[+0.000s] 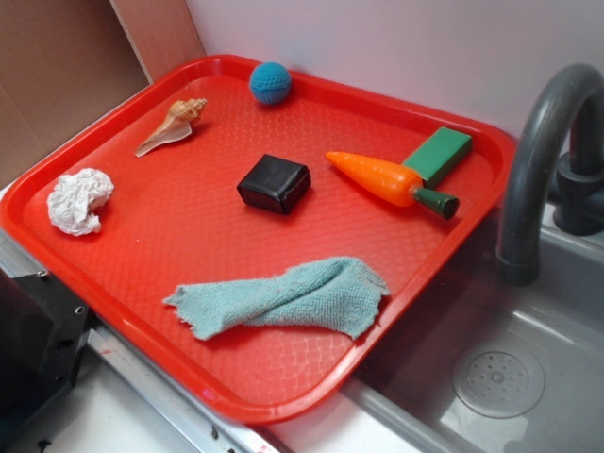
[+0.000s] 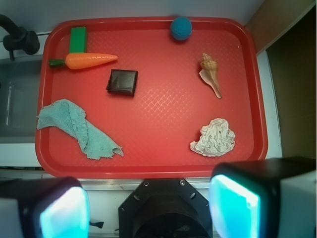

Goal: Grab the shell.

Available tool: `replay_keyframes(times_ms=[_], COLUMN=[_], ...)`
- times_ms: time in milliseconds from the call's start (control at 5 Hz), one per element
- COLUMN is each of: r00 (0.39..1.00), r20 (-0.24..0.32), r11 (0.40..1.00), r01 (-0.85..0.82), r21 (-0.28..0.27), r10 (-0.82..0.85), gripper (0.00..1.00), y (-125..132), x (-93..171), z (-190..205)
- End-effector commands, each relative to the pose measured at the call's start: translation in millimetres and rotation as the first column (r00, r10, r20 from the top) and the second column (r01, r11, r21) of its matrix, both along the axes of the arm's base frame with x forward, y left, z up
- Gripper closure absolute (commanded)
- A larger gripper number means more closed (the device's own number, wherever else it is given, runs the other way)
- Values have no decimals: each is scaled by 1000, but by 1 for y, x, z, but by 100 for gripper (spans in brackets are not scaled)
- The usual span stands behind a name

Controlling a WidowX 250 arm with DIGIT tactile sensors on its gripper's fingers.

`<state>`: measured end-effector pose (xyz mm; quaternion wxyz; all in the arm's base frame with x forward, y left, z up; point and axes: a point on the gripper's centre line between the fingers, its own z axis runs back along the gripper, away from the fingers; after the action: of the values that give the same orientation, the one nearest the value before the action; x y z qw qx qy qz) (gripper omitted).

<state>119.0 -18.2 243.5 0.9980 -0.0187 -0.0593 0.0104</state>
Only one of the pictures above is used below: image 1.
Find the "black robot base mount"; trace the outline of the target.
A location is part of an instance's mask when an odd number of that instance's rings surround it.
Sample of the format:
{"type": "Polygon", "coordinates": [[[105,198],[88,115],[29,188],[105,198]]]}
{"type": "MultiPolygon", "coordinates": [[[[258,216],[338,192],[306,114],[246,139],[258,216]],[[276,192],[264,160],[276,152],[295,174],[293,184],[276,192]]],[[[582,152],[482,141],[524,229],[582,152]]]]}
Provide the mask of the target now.
{"type": "Polygon", "coordinates": [[[1,450],[76,385],[92,313],[60,279],[1,274],[1,450]]]}

